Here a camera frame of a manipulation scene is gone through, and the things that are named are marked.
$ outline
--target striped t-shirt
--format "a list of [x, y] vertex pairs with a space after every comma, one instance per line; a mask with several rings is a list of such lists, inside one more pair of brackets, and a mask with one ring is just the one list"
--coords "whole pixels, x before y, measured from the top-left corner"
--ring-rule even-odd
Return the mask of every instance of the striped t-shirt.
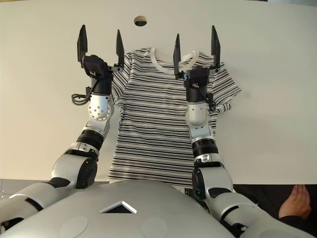
[[[180, 71], [210, 66], [213, 58], [192, 52], [182, 58]], [[173, 64], [156, 59], [154, 48], [129, 52], [123, 73], [114, 73], [112, 96], [120, 108], [120, 122], [109, 180], [153, 179], [192, 187], [193, 152], [183, 79], [175, 79]], [[210, 75], [216, 111], [209, 123], [215, 131], [219, 113], [230, 109], [229, 101], [240, 92], [228, 71]]]

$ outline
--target table surface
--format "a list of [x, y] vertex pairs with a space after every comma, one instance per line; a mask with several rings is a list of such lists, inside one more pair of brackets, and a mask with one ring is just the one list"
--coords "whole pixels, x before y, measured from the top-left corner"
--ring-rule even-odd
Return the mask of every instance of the table surface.
[[[144, 15], [148, 24], [133, 19]], [[31, 0], [0, 4], [0, 178], [49, 179], [76, 140], [86, 106], [72, 93], [90, 84], [77, 62], [82, 24], [88, 54], [113, 64], [120, 29], [125, 51], [156, 47], [221, 58], [243, 90], [218, 117], [216, 140], [234, 183], [316, 183], [317, 8], [244, 0]], [[98, 180], [114, 152], [118, 115], [101, 149]]]

